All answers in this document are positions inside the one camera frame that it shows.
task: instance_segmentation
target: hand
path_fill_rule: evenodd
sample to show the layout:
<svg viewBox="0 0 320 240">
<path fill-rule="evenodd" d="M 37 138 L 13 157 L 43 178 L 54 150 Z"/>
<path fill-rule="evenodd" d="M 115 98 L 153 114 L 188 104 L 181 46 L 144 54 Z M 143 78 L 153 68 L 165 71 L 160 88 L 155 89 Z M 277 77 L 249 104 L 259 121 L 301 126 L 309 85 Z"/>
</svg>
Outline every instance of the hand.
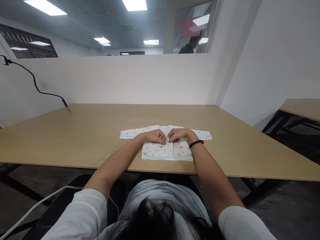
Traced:
<svg viewBox="0 0 320 240">
<path fill-rule="evenodd" d="M 173 128 L 169 134 L 169 143 L 173 141 L 179 142 L 180 138 L 186 138 L 188 145 L 199 140 L 198 136 L 190 129 L 187 128 Z"/>
<path fill-rule="evenodd" d="M 160 129 L 156 129 L 150 132 L 140 133 L 143 136 L 144 141 L 158 142 L 165 145 L 167 143 L 166 136 Z"/>
</svg>

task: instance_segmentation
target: black hair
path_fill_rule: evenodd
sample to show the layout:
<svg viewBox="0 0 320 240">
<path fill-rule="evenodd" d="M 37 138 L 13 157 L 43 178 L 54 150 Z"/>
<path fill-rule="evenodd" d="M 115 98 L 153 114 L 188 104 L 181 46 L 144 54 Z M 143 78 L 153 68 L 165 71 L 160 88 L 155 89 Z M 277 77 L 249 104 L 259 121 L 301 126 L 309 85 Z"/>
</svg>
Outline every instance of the black hair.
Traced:
<svg viewBox="0 0 320 240">
<path fill-rule="evenodd" d="M 202 31 L 200 31 L 200 35 L 190 37 L 189 42 L 199 42 L 202 36 Z"/>
<path fill-rule="evenodd" d="M 203 218 L 185 213 L 194 239 L 224 239 L 217 224 L 209 226 Z M 166 202 L 156 204 L 145 198 L 131 214 L 114 224 L 108 239 L 178 239 L 174 211 Z"/>
</svg>

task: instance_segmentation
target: tabletop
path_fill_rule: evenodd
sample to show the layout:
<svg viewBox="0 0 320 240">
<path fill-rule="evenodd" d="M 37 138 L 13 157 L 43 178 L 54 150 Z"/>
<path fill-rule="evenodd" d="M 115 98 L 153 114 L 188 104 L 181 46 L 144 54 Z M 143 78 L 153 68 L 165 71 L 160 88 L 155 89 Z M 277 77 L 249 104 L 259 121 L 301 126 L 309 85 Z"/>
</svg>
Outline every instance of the tabletop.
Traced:
<svg viewBox="0 0 320 240">
<path fill-rule="evenodd" d="M 74 104 L 0 130 L 0 162 L 98 168 L 151 125 L 210 131 L 205 146 L 231 177 L 320 181 L 320 166 L 214 105 Z M 128 171 L 196 174 L 193 161 L 143 160 Z"/>
<path fill-rule="evenodd" d="M 320 122 L 320 99 L 286 99 L 280 110 Z"/>
</svg>

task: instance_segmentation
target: bracelet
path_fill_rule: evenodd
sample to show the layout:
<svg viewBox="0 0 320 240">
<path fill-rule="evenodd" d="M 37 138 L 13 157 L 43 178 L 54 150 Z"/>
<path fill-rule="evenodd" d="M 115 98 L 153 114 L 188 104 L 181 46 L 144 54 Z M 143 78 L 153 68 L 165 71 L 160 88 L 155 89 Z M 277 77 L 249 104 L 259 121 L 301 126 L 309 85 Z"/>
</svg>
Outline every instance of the bracelet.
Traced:
<svg viewBox="0 0 320 240">
<path fill-rule="evenodd" d="M 193 143 L 191 143 L 190 145 L 189 145 L 189 148 L 192 148 L 192 146 L 193 145 L 195 145 L 195 144 L 197 144 L 197 143 L 204 143 L 202 140 L 198 140 L 198 141 L 195 141 L 195 142 L 193 142 Z"/>
</svg>

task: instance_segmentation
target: baby clothing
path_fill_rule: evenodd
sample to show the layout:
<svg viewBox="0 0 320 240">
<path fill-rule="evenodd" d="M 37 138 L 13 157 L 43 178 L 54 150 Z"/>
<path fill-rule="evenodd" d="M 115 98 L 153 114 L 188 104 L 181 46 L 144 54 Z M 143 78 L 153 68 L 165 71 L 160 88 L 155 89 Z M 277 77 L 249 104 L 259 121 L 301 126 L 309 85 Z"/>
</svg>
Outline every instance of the baby clothing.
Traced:
<svg viewBox="0 0 320 240">
<path fill-rule="evenodd" d="M 183 128 L 179 126 L 149 126 L 144 128 L 130 129 L 121 131 L 120 139 L 132 139 L 139 133 L 149 132 L 155 129 L 160 129 L 164 135 L 168 136 L 168 133 L 173 128 Z M 212 137 L 208 131 L 193 130 L 200 140 L 211 140 Z M 166 145 L 154 142 L 145 142 L 142 147 L 142 159 L 150 160 L 185 160 L 192 161 L 193 156 L 189 145 L 185 138 L 181 138 L 179 143 L 169 143 L 169 138 L 167 138 Z"/>
</svg>

